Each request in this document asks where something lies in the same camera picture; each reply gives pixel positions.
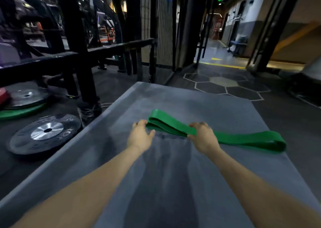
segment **hand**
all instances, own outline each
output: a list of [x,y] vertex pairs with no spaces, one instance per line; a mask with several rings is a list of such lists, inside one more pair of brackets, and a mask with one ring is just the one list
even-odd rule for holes
[[196,123],[193,122],[189,125],[192,128],[197,130],[197,135],[187,135],[188,139],[193,141],[195,148],[205,154],[208,155],[212,151],[219,151],[220,145],[217,141],[216,136],[213,133],[213,130],[207,125],[205,122]]
[[155,136],[155,130],[152,130],[149,134],[147,134],[145,129],[146,124],[147,120],[140,120],[139,122],[135,122],[133,124],[133,129],[128,137],[127,148],[136,147],[141,152],[149,149],[151,141]]

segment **forearm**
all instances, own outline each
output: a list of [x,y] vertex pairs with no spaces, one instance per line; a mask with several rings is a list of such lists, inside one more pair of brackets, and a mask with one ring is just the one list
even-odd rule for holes
[[138,148],[127,148],[27,212],[13,227],[92,227],[140,154]]
[[223,150],[212,151],[208,157],[255,227],[320,227],[320,217],[314,210],[270,186]]

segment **person's right arm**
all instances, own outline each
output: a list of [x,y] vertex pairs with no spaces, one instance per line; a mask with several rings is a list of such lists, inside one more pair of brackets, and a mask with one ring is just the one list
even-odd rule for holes
[[217,165],[255,227],[321,227],[317,212],[272,187],[225,153],[206,123],[190,126],[197,129],[197,136],[188,138]]

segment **resistance band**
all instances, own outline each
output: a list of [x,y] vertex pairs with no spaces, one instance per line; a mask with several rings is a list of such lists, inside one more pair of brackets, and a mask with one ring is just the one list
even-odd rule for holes
[[[155,129],[177,136],[187,137],[188,134],[197,135],[195,128],[176,120],[166,112],[153,110],[148,123],[148,129]],[[252,146],[266,150],[282,152],[285,150],[286,142],[281,135],[274,131],[264,131],[251,134],[227,134],[213,131],[220,144]]]

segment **person's left hand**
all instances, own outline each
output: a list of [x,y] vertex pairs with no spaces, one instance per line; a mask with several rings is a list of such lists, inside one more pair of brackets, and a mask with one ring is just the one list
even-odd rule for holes
[[149,149],[153,137],[155,136],[155,130],[152,130],[149,134],[146,133],[145,125],[147,120],[140,120],[133,124],[133,129],[130,132],[127,141],[127,148],[136,147],[141,152]]

